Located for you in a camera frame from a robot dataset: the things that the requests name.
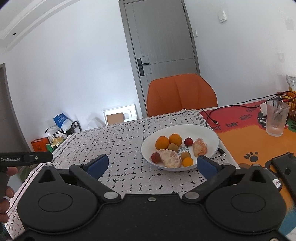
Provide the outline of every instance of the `finger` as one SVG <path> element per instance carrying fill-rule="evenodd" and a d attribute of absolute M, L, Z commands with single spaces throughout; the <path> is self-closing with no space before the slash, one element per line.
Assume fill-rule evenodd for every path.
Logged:
<path fill-rule="evenodd" d="M 7 223 L 8 222 L 7 213 L 0 213 L 0 222 L 2 222 L 2 223 Z"/>
<path fill-rule="evenodd" d="M 13 198 L 14 195 L 15 195 L 14 190 L 11 187 L 7 186 L 5 191 L 5 196 L 9 198 Z"/>
<path fill-rule="evenodd" d="M 3 201 L 0 203 L 0 213 L 6 212 L 10 207 L 9 201 L 4 198 Z"/>
<path fill-rule="evenodd" d="M 8 167 L 7 168 L 7 175 L 9 175 L 10 177 L 17 174 L 18 170 L 16 167 Z"/>

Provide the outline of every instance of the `light switch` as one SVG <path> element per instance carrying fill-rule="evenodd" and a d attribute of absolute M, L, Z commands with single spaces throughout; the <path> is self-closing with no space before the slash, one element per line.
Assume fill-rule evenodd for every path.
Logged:
<path fill-rule="evenodd" d="M 293 19 L 286 19 L 287 30 L 294 30 Z"/>
<path fill-rule="evenodd" d="M 226 13 L 222 10 L 218 13 L 218 17 L 219 17 L 220 23 L 227 21 Z"/>

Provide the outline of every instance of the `white patterned tablecloth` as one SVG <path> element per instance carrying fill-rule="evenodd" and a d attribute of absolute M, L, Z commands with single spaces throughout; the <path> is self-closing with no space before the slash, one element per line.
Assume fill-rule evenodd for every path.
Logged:
<path fill-rule="evenodd" d="M 109 168 L 99 181 L 122 196 L 125 193 L 182 194 L 205 181 L 198 170 L 168 172 L 156 169 L 142 158 L 140 151 L 143 140 L 151 133 L 179 124 L 205 125 L 205 119 L 196 110 L 182 110 L 75 133 L 55 150 L 51 164 L 57 169 L 65 169 L 72 164 L 87 163 L 100 154 L 107 154 Z M 229 162 L 238 167 L 221 142 L 220 147 L 226 152 L 226 157 L 216 153 L 212 159 L 219 164 Z M 37 166 L 30 173 L 15 197 L 10 200 L 9 222 L 6 227 L 12 238 L 24 231 L 17 214 L 17 203 L 43 165 L 45 164 Z"/>

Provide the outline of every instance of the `orange chair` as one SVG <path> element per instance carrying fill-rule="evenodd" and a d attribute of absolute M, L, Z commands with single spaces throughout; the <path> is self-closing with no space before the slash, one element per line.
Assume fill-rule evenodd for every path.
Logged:
<path fill-rule="evenodd" d="M 163 115 L 182 109 L 217 106 L 211 86 L 197 74 L 181 74 L 153 80 L 148 89 L 148 116 Z"/>

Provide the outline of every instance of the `small yellow fruit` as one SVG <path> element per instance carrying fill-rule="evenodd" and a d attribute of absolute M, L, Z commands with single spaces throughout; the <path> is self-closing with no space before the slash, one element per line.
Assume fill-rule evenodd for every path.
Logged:
<path fill-rule="evenodd" d="M 187 157 L 190 157 L 191 158 L 190 153 L 188 151 L 182 152 L 182 154 L 181 154 L 181 160 L 183 161 Z"/>
<path fill-rule="evenodd" d="M 155 148 L 156 150 L 167 149 L 169 144 L 170 144 L 170 141 L 168 140 L 168 138 L 161 136 L 157 139 L 155 143 Z"/>
<path fill-rule="evenodd" d="M 188 167 L 188 166 L 192 166 L 193 165 L 193 160 L 190 157 L 186 157 L 183 161 L 182 161 L 182 165 L 184 167 Z"/>
<path fill-rule="evenodd" d="M 176 144 L 171 143 L 171 144 L 168 145 L 168 150 L 173 150 L 175 152 L 178 152 L 179 147 Z"/>
<path fill-rule="evenodd" d="M 178 134 L 172 134 L 169 137 L 170 143 L 174 143 L 177 146 L 182 145 L 182 138 Z"/>

